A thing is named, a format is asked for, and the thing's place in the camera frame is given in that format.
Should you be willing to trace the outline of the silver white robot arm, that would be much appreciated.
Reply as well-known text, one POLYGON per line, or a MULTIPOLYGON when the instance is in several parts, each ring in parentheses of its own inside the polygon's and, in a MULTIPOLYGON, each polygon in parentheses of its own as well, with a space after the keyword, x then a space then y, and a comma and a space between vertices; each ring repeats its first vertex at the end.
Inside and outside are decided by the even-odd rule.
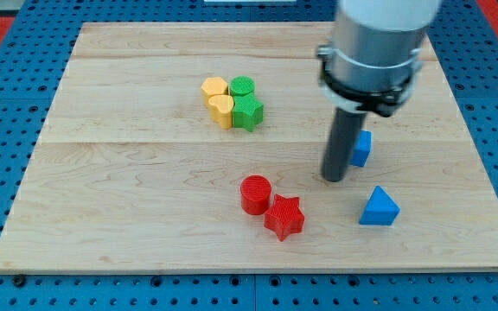
POLYGON ((316 50, 320 85, 336 108, 390 117, 412 95, 425 33, 440 0, 340 0, 316 50))

